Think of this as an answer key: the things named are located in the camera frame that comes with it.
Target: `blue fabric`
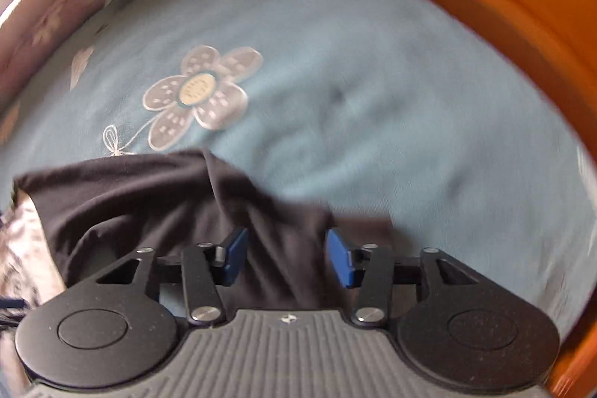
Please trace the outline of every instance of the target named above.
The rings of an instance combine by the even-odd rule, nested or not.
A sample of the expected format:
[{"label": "blue fabric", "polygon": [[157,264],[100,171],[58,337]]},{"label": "blue fabric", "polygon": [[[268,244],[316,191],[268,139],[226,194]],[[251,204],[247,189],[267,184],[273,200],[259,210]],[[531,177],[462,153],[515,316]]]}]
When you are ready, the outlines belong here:
[{"label": "blue fabric", "polygon": [[[250,47],[263,64],[238,81],[244,115],[219,131],[193,119],[169,151],[208,147],[279,197],[388,211],[399,251],[441,248],[570,330],[597,272],[578,140],[508,60],[427,0],[114,0],[23,95],[0,148],[2,202],[16,173],[108,156],[109,125],[113,149],[151,152],[144,125],[158,112],[144,94],[181,76],[199,45]],[[90,46],[69,92],[71,60]]]}]

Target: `bed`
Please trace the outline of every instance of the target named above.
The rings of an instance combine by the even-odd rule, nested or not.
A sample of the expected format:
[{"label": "bed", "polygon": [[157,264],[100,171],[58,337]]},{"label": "bed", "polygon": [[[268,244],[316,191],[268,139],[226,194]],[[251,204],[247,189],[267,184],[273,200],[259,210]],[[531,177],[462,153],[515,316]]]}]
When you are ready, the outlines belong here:
[{"label": "bed", "polygon": [[[40,167],[206,147],[277,197],[389,214],[397,251],[443,248],[542,308],[564,340],[597,275],[595,9],[49,3],[16,49],[37,61],[8,64],[12,80],[29,74],[0,99],[0,203]],[[556,366],[555,393],[597,385],[578,372],[588,335]]]}]

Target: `dark garment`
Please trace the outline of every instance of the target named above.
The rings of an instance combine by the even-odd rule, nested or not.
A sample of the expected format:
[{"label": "dark garment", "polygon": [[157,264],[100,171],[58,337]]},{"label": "dark garment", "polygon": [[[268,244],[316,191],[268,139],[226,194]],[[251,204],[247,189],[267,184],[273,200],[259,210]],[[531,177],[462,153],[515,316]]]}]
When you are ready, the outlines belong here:
[{"label": "dark garment", "polygon": [[[67,285],[102,249],[117,258],[141,246],[171,255],[193,243],[219,243],[243,226],[251,231],[244,271],[220,292],[229,310],[347,306],[349,293],[325,263],[330,211],[273,199],[207,151],[94,159],[30,173],[16,185],[33,199]],[[384,241],[371,234],[379,219],[371,227],[362,221],[360,238],[351,237],[389,242],[387,234]]]}]

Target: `light blue bed sheet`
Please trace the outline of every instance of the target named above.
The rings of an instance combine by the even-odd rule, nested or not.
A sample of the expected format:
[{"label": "light blue bed sheet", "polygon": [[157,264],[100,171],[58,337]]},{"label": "light blue bed sheet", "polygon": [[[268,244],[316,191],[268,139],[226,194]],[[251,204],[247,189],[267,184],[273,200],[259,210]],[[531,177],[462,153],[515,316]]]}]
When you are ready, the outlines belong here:
[{"label": "light blue bed sheet", "polygon": [[[213,80],[185,85],[198,70]],[[23,93],[0,148],[1,202],[17,173],[152,147],[208,147],[276,196],[389,212],[399,251],[443,248],[562,335],[595,283],[577,138],[427,0],[115,0]]]}]

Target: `gray ribbed panel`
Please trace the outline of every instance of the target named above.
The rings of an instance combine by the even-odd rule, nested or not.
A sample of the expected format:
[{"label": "gray ribbed panel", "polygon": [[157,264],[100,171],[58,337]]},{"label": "gray ribbed panel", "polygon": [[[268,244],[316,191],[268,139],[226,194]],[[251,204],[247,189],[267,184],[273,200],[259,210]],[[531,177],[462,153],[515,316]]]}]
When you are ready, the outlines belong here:
[{"label": "gray ribbed panel", "polygon": [[[190,333],[160,372],[120,390],[85,398],[461,398],[402,363],[386,335],[350,326],[337,311],[238,311],[216,329]],[[27,398],[76,393],[37,385]],[[544,398],[541,387],[508,395]]]}]

